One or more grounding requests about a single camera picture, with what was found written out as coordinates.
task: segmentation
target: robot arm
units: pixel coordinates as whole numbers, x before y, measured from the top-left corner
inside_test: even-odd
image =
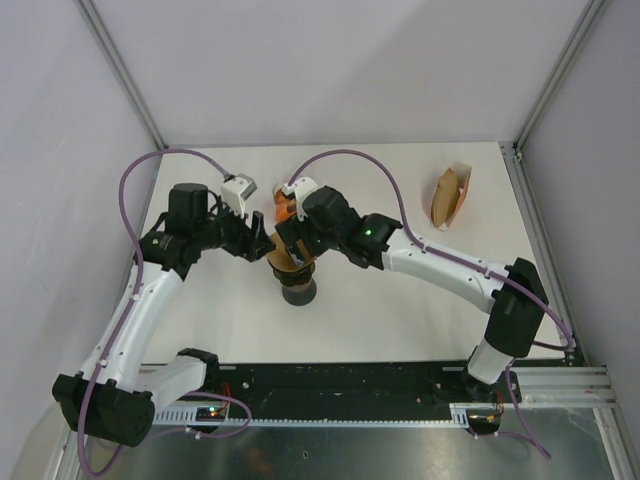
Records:
[[[214,214],[208,207],[210,192],[205,185],[179,184],[171,190],[168,211],[140,240],[144,258],[141,288],[108,358],[100,360],[132,297],[139,265],[132,267],[125,293],[79,373],[59,375],[53,386],[53,396],[73,430],[78,427],[80,406],[97,363],[102,368],[90,399],[85,431],[128,446],[144,439],[155,411],[203,385],[217,387],[208,378],[208,370],[216,370],[217,357],[206,352],[183,350],[150,375],[139,375],[140,364],[164,309],[204,250],[222,248],[253,262],[275,248],[260,213],[254,212],[251,227],[246,225],[244,201],[253,191],[255,183],[250,178],[228,178],[222,186],[222,198],[214,195]],[[164,231],[158,231],[163,221]]]
[[[332,249],[361,268],[405,273],[442,287],[489,314],[484,338],[464,370],[468,392],[478,401],[490,398],[492,387],[514,358],[523,358],[535,339],[543,312],[531,300],[503,282],[448,260],[447,255],[479,263],[547,298],[535,266],[518,258],[513,265],[482,259],[428,243],[414,245],[397,220],[380,214],[361,217],[340,192],[318,187],[310,178],[299,178],[282,189],[296,200],[296,215],[276,225],[287,252],[302,264]],[[300,242],[307,252],[302,252]]]

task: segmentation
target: white table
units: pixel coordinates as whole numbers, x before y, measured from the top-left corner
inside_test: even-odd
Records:
[[[433,241],[487,260],[533,260],[531,245],[496,143],[210,148],[232,173],[253,177],[258,191],[250,210],[265,212],[273,232],[274,184],[288,180],[303,161],[333,148],[365,151],[395,175],[414,230]],[[421,205],[454,161],[473,167],[467,200],[446,233],[429,225]],[[305,174],[341,191],[358,213],[399,218],[386,177],[353,156],[322,159]],[[203,160],[165,156],[145,231],[166,210],[171,187],[197,182],[218,191],[221,175]],[[266,260],[249,264],[226,252],[205,252],[171,302],[148,347],[145,363],[166,363],[182,348],[216,353],[222,362],[376,362],[466,359],[484,334],[488,316],[423,281],[393,272],[362,270],[336,252],[317,261],[318,294],[293,307],[280,294]],[[559,343],[545,317],[538,340]],[[534,348],[530,358],[559,358]]]

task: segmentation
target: gray wall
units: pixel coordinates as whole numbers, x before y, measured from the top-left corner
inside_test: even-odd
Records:
[[[150,150],[73,2],[0,3],[0,478],[111,316],[131,247],[117,185]],[[139,220],[153,165],[128,193]]]
[[[587,0],[96,0],[165,141],[512,140]]]
[[[640,448],[640,2],[614,0],[524,151],[586,350]]]

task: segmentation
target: wall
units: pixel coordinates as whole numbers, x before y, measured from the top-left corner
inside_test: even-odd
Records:
[[[587,0],[96,0],[168,144],[513,140]]]
[[[612,2],[524,151],[584,345],[640,449],[640,2]]]
[[[118,180],[152,147],[73,2],[0,3],[0,52],[4,479],[109,320],[131,252]],[[153,169],[129,185],[135,220]]]

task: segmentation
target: metal floor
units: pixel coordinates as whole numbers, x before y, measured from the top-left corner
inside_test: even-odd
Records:
[[[237,437],[160,437],[126,451],[104,479],[113,480],[458,480],[613,479],[590,409],[524,412],[553,455],[543,459],[510,438],[474,440],[462,429],[250,428]],[[513,410],[503,431],[522,432]],[[110,452],[96,447],[93,467]]]

